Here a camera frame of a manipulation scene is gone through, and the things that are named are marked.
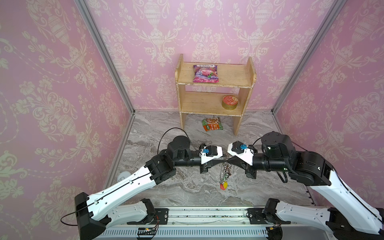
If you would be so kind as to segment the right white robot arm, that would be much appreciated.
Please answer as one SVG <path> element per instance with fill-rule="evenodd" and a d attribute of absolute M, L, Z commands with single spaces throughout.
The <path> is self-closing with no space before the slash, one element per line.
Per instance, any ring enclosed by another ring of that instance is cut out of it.
<path fill-rule="evenodd" d="M 339 176 L 335 167 L 318 153 L 297 151 L 291 138 L 278 132 L 261 137 L 262 151 L 239 141 L 229 144 L 228 162 L 245 170 L 250 179 L 258 171 L 276 172 L 323 196 L 330 208 L 291 205 L 268 199 L 263 216 L 273 224 L 300 223 L 332 234 L 338 240 L 382 240 L 384 210 L 365 202 Z"/>

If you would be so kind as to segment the yellow key tag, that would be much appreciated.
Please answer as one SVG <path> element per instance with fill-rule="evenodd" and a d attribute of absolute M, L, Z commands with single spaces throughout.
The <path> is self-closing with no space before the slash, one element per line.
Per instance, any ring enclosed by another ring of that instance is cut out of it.
<path fill-rule="evenodd" d="M 224 185 L 224 188 L 225 188 L 225 190 L 227 189 L 227 187 L 228 187 L 228 183 L 221 183 L 221 184 L 223 184 Z"/>

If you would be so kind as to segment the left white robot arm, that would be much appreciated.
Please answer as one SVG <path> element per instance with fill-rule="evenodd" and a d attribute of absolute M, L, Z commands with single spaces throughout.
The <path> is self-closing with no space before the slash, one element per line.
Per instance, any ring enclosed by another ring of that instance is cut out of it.
<path fill-rule="evenodd" d="M 177 167 L 199 167 L 200 172 L 205 173 L 224 161 L 222 147 L 201 144 L 198 150 L 192 151 L 188 137 L 175 137 L 165 150 L 124 180 L 91 195 L 82 192 L 75 196 L 73 214 L 80 239 L 93 240 L 116 225 L 151 223 L 156 219 L 151 200 L 142 199 L 127 206 L 123 203 L 172 178 Z"/>

